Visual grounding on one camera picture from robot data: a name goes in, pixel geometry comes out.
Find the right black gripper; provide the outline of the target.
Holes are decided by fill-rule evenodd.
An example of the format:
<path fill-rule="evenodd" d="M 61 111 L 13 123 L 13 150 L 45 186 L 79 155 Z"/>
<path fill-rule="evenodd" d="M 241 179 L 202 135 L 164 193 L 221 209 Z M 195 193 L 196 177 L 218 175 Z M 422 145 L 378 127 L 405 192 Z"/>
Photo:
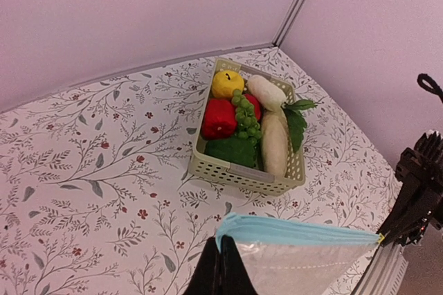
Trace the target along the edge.
<path fill-rule="evenodd" d="M 390 214 L 380 226 L 380 245 L 416 242 L 431 223 L 442 228 L 442 135 L 424 133 L 406 148 L 396 166 L 402 187 Z"/>

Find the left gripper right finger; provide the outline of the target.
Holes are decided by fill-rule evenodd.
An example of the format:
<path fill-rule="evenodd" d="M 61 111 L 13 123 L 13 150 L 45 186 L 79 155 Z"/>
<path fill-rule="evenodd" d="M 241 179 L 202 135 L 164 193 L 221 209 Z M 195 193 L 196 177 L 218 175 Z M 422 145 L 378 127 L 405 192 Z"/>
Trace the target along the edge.
<path fill-rule="evenodd" d="M 221 239 L 221 294 L 257 295 L 232 237 Z"/>

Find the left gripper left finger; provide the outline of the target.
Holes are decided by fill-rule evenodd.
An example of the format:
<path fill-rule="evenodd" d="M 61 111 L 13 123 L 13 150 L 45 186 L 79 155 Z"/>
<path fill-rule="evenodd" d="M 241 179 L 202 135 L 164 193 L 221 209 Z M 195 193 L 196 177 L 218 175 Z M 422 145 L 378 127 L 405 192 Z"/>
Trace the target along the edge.
<path fill-rule="evenodd" d="M 186 288 L 186 295 L 220 294 L 220 258 L 215 238 L 208 238 Z"/>

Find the clear zip top bag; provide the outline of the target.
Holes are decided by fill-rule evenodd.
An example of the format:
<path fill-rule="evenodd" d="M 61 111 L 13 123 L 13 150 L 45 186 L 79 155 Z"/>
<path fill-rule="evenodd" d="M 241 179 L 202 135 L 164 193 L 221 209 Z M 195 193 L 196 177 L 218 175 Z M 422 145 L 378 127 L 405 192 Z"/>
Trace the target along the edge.
<path fill-rule="evenodd" d="M 369 231 L 231 213 L 215 234 L 233 240 L 257 294 L 323 294 L 382 242 Z"/>

